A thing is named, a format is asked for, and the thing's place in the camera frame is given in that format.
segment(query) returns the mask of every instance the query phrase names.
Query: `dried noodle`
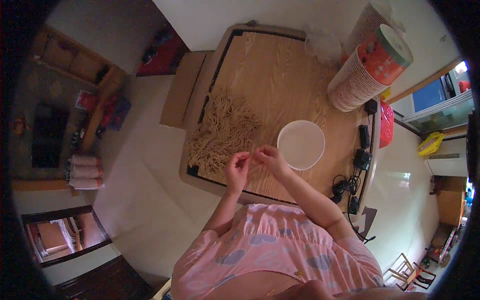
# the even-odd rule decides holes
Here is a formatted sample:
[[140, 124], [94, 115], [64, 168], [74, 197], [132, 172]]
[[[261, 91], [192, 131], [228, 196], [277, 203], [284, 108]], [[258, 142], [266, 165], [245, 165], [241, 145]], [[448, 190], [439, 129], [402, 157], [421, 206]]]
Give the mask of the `dried noodle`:
[[232, 99], [225, 89], [211, 95], [188, 145], [189, 166], [199, 166], [209, 175], [223, 172], [235, 152], [253, 150], [252, 138], [260, 125], [245, 99]]

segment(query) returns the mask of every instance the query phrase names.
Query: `chair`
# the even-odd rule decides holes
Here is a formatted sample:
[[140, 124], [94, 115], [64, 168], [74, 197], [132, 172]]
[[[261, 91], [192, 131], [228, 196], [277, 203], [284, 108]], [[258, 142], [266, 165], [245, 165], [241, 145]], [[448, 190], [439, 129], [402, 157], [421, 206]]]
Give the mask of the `chair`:
[[[418, 271], [416, 272], [416, 275], [415, 275], [415, 279], [416, 279], [417, 281], [419, 281], [420, 283], [426, 284], [427, 286], [425, 287], [425, 286], [423, 286], [423, 285], [421, 285], [421, 284], [418, 284], [418, 283], [415, 282], [415, 281], [413, 282], [413, 284], [414, 284], [414, 285], [417, 285], [417, 286], [419, 286], [419, 287], [421, 287], [421, 288], [423, 288], [423, 289], [428, 289], [428, 288], [432, 285], [432, 283], [433, 283], [433, 281], [435, 280], [435, 278], [437, 277], [437, 275], [434, 274], [434, 273], [432, 273], [432, 272], [429, 272], [429, 271], [425, 270], [424, 268], [422, 268], [421, 266], [419, 266], [419, 265], [416, 264], [416, 263], [413, 263], [413, 264], [418, 268]], [[422, 276], [420, 275], [422, 272], [425, 272], [425, 273], [427, 273], [427, 274], [432, 275], [433, 278], [432, 278], [432, 279], [428, 279], [428, 278], [422, 277]]]
[[[402, 253], [401, 254], [403, 256], [403, 258], [405, 259], [404, 263], [402, 264], [401, 268], [403, 268], [404, 265], [407, 266], [408, 270], [406, 271], [403, 271], [402, 273], [400, 272], [397, 272], [395, 270], [392, 270], [392, 269], [388, 269], [390, 272], [392, 272], [392, 277], [393, 278], [396, 278], [398, 280], [401, 280], [403, 282], [405, 282], [405, 287], [402, 288], [401, 285], [399, 285], [398, 283], [396, 283], [396, 286], [398, 286], [399, 289], [401, 289], [402, 291], [405, 291], [407, 290], [408, 286], [410, 285], [410, 283], [413, 282], [414, 285], [416, 286], [419, 286], [423, 289], [428, 289], [430, 287], [430, 285], [432, 285], [433, 281], [435, 280], [435, 278], [437, 277], [437, 275], [435, 275], [434, 273], [432, 272], [429, 272], [427, 270], [425, 270], [424, 268], [420, 267], [417, 263], [413, 263], [417, 268], [418, 270], [416, 270], [412, 265], [411, 263], [408, 261], [407, 257]], [[430, 274], [433, 276], [432, 279], [429, 279], [429, 278], [425, 278], [423, 276], [421, 276], [421, 273], [422, 272], [425, 272], [427, 274]]]
[[401, 266], [401, 268], [403, 268], [403, 266], [407, 266], [408, 268], [408, 271], [410, 271], [410, 273], [408, 273], [407, 271], [404, 271], [402, 273], [399, 273], [393, 269], [388, 269], [390, 272], [392, 272], [392, 277], [393, 278], [396, 278], [398, 280], [401, 280], [403, 282], [406, 283], [405, 285], [405, 288], [402, 288], [398, 283], [396, 284], [402, 291], [405, 291], [408, 287], [408, 285], [415, 279], [415, 276], [416, 276], [416, 272], [415, 272], [415, 268], [412, 266], [412, 264], [408, 261], [407, 257], [405, 256], [405, 254], [401, 253], [401, 256], [403, 256], [404, 258], [404, 262]]

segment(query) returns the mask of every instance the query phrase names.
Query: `pink pajamas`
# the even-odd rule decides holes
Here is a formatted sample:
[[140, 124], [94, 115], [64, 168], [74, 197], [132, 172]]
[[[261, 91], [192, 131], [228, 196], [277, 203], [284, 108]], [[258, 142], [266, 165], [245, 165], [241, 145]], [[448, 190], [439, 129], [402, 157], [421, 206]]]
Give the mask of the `pink pajamas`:
[[203, 299], [227, 280], [272, 271], [301, 282], [319, 279], [332, 295], [383, 286], [380, 267], [357, 238], [335, 243], [296, 207], [252, 204], [222, 237], [207, 230], [175, 264], [174, 299]]

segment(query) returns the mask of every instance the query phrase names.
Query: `white paper bowl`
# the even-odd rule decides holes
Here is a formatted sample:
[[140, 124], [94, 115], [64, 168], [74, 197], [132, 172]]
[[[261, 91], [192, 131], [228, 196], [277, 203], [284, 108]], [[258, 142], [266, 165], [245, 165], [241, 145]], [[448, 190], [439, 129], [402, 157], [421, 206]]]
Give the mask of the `white paper bowl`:
[[297, 120], [285, 125], [276, 146], [290, 168], [304, 171], [313, 167], [325, 150], [325, 136], [315, 123]]

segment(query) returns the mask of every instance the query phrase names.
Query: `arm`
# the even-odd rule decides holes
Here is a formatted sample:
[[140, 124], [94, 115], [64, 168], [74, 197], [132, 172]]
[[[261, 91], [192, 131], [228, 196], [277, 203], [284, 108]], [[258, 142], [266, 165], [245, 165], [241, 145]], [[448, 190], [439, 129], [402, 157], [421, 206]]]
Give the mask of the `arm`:
[[226, 192], [202, 231], [214, 230], [219, 237], [227, 233], [232, 227], [235, 206], [239, 197], [239, 193]]
[[295, 174], [277, 148], [262, 146], [255, 151], [254, 159], [268, 167], [308, 218], [325, 229], [334, 241], [356, 236], [340, 208]]
[[250, 153], [235, 153], [225, 167], [227, 190], [220, 200], [210, 219], [202, 231], [214, 230], [221, 237], [232, 227], [237, 200], [247, 183], [247, 172], [250, 164]]

